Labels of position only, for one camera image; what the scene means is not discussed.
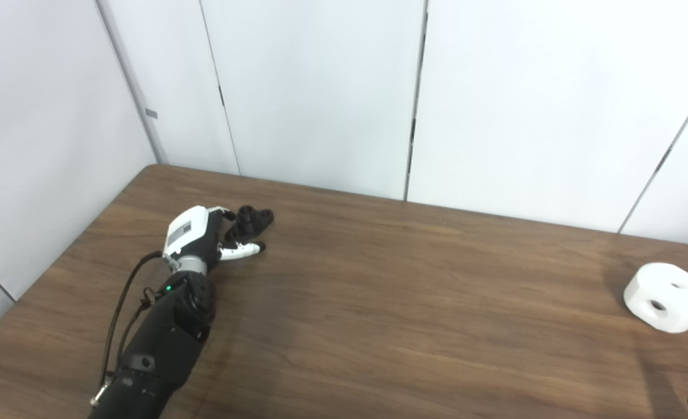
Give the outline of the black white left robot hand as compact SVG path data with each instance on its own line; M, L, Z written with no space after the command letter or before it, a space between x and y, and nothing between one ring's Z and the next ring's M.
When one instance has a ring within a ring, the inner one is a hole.
M253 240L274 219L271 209L194 206L169 224L162 258L176 269L189 260L210 268L217 262L245 259L266 250L265 243Z

